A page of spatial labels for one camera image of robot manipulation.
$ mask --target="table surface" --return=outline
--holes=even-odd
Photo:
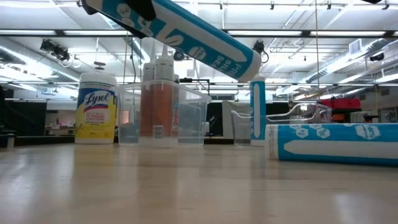
[[[0,153],[0,223],[397,223],[398,170],[258,147],[59,144]]]

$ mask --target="laboratory room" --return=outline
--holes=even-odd
[[[0,1],[0,224],[396,224],[396,18]]]

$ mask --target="ceiling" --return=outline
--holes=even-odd
[[[325,0],[178,0],[175,2],[219,29],[398,30],[396,25],[398,24],[398,0],[390,0],[387,10],[382,10],[385,7],[384,1],[377,5],[370,5],[360,0],[331,0],[330,2]],[[273,10],[271,10],[272,2],[275,2]],[[5,0],[0,2],[0,11],[2,20],[0,29],[121,29],[99,14],[87,15],[81,7],[77,6],[76,1]],[[42,63],[52,69],[62,70],[62,73],[47,77],[46,80],[75,82],[76,80],[70,77],[78,78],[83,72],[95,71],[94,61],[106,63],[104,71],[114,74],[118,81],[122,80],[123,76],[127,77],[127,82],[131,82],[134,74],[137,74],[137,78],[139,77],[140,64],[143,60],[140,61],[136,52],[132,54],[132,48],[126,46],[126,41],[122,38],[51,37],[53,42],[67,47],[69,53],[76,57],[76,60],[61,63],[61,65],[55,57],[40,50],[44,39],[48,37],[0,37],[0,46],[17,54],[26,55],[34,62],[39,61],[37,63]],[[239,37],[237,39],[251,48],[258,38]],[[318,67],[322,68],[336,57],[345,54],[349,49],[349,44],[356,39],[262,38],[261,40],[269,54],[269,61],[259,72],[261,76],[266,77],[266,82],[300,83],[309,76],[311,71],[316,71]],[[149,58],[162,54],[163,45],[154,39],[134,39],[134,41],[137,44],[136,47],[142,49],[142,54]],[[376,69],[386,62],[395,60],[396,45],[391,44],[383,51],[386,55],[383,61],[365,63],[366,58],[362,58],[325,75],[319,79],[319,83],[339,83],[344,78],[352,77],[369,68]],[[180,78],[188,76],[210,79],[215,83],[235,82],[232,78],[207,65],[196,63],[198,73],[194,74],[194,77],[190,72],[194,67],[193,60],[176,62],[175,73],[180,75]],[[372,75],[363,75],[349,83],[367,82],[370,78],[377,78],[380,72],[381,69],[376,69]],[[10,77],[1,76],[1,74],[0,81],[10,81]],[[58,85],[34,86],[35,89],[44,91],[43,88],[51,89]],[[8,88],[21,89],[20,86],[8,86]],[[214,90],[223,88],[226,89],[225,93],[239,89],[237,86],[225,87],[222,84],[212,87]],[[278,88],[285,88],[285,86],[268,85],[267,87],[270,93],[277,93]],[[353,90],[352,86],[351,88],[326,87],[323,89],[327,91],[315,96],[327,95],[329,90],[338,91],[340,94]],[[239,94],[246,96],[245,91],[248,91],[247,87],[241,88]],[[311,86],[296,88],[289,94],[294,94],[293,99],[306,99],[307,97],[303,98],[303,95],[316,91],[318,87]]]

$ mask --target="blue and white tube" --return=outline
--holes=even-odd
[[[261,56],[257,52],[171,0],[152,0],[156,12],[153,21],[144,20],[126,0],[86,3],[240,82],[248,82],[258,74]]]
[[[263,146],[266,140],[266,79],[254,77],[250,82],[250,127],[252,146]]]
[[[266,155],[286,161],[398,166],[398,124],[273,124]]]

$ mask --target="white bottle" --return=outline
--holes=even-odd
[[[112,144],[116,120],[116,78],[89,72],[80,76],[75,143]]]

